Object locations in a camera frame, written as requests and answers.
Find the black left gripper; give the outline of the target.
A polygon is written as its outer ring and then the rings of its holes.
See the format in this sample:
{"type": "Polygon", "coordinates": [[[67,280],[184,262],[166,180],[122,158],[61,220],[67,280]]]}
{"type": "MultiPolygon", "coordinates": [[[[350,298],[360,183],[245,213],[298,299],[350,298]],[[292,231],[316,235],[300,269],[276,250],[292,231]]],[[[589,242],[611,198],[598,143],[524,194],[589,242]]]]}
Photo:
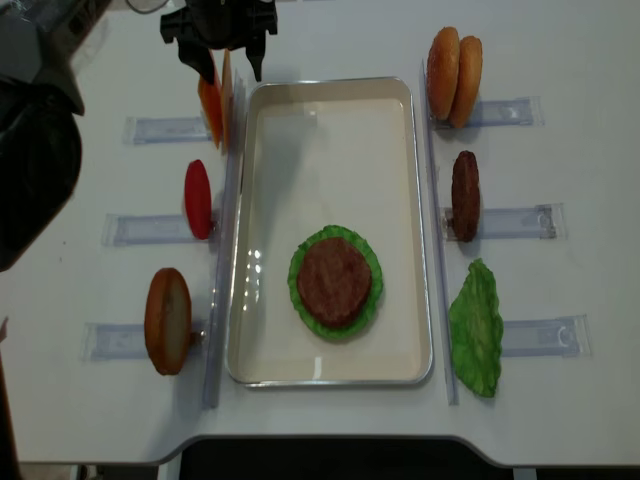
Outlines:
{"type": "Polygon", "coordinates": [[[215,62],[209,49],[244,47],[254,78],[261,81],[265,36],[266,33],[276,35],[277,29],[278,16],[273,1],[186,1],[183,8],[163,15],[160,20],[164,42],[177,40],[180,62],[195,70],[207,83],[214,83],[216,79],[215,62]]]}

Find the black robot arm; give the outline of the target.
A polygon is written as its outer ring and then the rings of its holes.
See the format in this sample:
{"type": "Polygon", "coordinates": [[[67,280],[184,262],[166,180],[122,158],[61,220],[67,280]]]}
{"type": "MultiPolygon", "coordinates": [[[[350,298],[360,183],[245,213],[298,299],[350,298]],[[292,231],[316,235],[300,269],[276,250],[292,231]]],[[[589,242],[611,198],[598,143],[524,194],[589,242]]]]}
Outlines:
{"type": "MultiPolygon", "coordinates": [[[[7,270],[69,200],[82,142],[84,102],[71,58],[108,7],[106,1],[1,4],[1,268],[7,270]]],[[[266,37],[278,31],[272,1],[188,1],[160,19],[164,42],[200,78],[198,95],[216,146],[231,134],[230,67],[212,51],[245,51],[262,76],[266,37]]]]}

